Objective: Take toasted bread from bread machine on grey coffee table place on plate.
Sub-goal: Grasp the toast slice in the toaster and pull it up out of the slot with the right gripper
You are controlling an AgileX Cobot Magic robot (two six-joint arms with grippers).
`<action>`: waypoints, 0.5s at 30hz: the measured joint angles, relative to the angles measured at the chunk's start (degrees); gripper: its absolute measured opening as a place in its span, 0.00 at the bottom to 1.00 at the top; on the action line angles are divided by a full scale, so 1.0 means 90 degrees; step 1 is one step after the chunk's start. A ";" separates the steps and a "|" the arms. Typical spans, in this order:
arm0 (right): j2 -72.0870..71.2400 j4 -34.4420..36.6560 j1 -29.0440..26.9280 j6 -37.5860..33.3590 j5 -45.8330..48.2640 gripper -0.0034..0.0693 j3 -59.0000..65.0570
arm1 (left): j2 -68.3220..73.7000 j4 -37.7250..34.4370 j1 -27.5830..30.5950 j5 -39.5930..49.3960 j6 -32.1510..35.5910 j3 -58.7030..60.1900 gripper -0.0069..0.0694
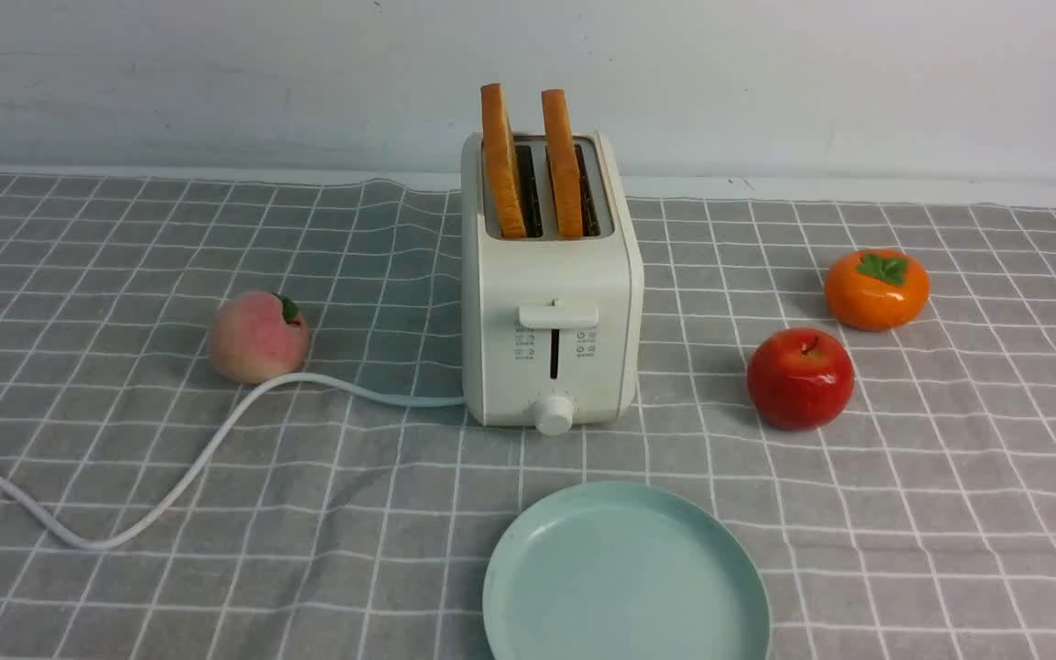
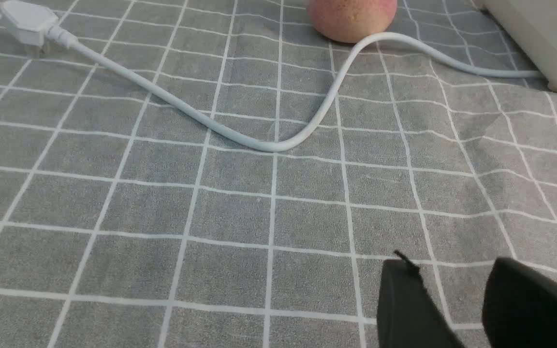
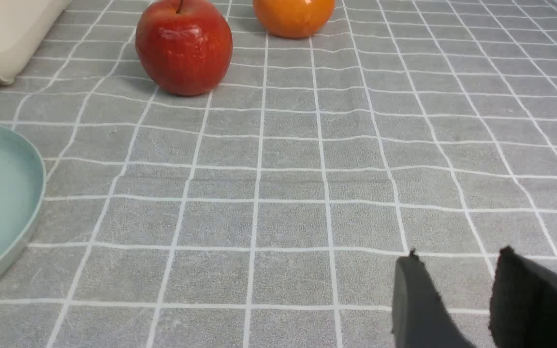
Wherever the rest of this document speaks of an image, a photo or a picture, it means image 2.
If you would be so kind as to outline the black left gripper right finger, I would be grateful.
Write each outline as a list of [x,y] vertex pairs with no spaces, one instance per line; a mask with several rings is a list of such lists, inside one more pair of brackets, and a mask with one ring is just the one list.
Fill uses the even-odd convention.
[[493,348],[557,348],[557,282],[512,258],[496,259],[482,324]]

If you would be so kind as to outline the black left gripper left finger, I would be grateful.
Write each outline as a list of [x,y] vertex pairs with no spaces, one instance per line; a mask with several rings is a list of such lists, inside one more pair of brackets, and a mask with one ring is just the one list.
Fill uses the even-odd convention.
[[382,264],[377,308],[381,348],[462,348],[435,306],[421,268],[396,250],[397,259]]

